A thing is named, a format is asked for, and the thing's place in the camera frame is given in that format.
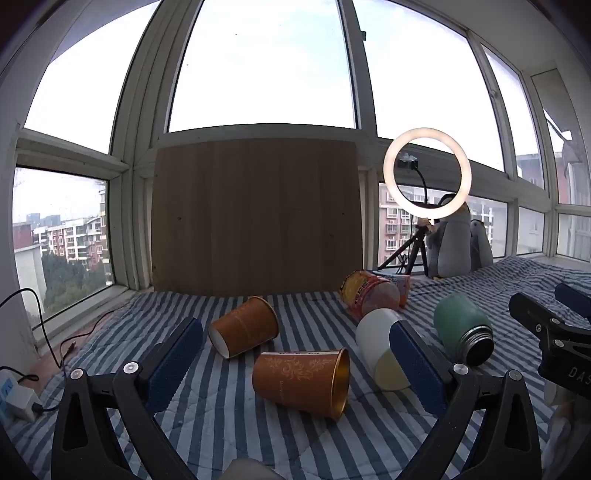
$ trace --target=stuffed toy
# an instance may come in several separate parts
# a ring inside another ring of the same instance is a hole
[[[452,201],[453,194],[444,195],[439,205]],[[457,277],[470,273],[470,209],[464,203],[450,216],[442,218],[435,225],[427,219],[420,219],[419,225],[429,228],[425,236],[429,277]]]
[[[480,220],[470,222],[470,259],[472,261],[471,272],[482,267],[492,265],[492,249],[486,234],[484,223]]]

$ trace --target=wooden board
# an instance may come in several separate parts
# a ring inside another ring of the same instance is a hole
[[[362,268],[355,144],[269,138],[159,149],[154,289],[334,291]]]

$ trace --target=striped bedsheet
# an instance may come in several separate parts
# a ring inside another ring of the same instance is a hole
[[[536,372],[540,360],[536,339],[508,314],[509,298],[531,294],[573,325],[589,327],[581,317],[554,300],[554,286],[566,281],[591,294],[591,274],[563,270],[518,257],[465,277],[418,282],[402,314],[417,331],[441,347],[432,327],[439,300],[465,292],[485,309],[495,332],[495,352],[483,371],[503,375],[523,372],[535,410],[540,443],[545,444],[551,409],[543,404],[543,381]],[[395,478],[417,451],[436,419],[426,413],[414,393],[381,392],[365,369],[355,344],[355,324],[336,293],[269,296],[281,323],[274,341],[233,359],[224,360],[209,340],[191,365],[165,412],[156,420],[180,456],[200,480],[216,479],[232,459],[261,460],[286,479]],[[176,293],[137,294],[69,361],[89,374],[113,372],[138,359],[161,342],[186,316],[203,326],[229,312],[244,298],[214,298]],[[351,358],[349,403],[337,422],[277,406],[257,397],[251,385],[254,360],[261,351],[314,351],[345,346]],[[56,375],[41,400],[53,405],[64,386]],[[119,442],[134,473],[148,475],[141,465],[119,414],[110,411]],[[51,442],[57,413],[34,424],[6,425],[18,451],[40,479],[50,478]],[[482,413],[472,417],[462,444],[446,475],[459,473],[476,437]]]

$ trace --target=tree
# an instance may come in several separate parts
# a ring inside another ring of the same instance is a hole
[[[41,262],[47,286],[43,301],[47,314],[57,313],[106,286],[102,264],[86,271],[82,262],[68,262],[54,254],[43,255]]]

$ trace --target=thermos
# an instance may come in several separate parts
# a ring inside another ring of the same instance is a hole
[[[491,323],[463,293],[440,301],[433,320],[447,354],[455,362],[476,367],[492,355],[495,344]]]

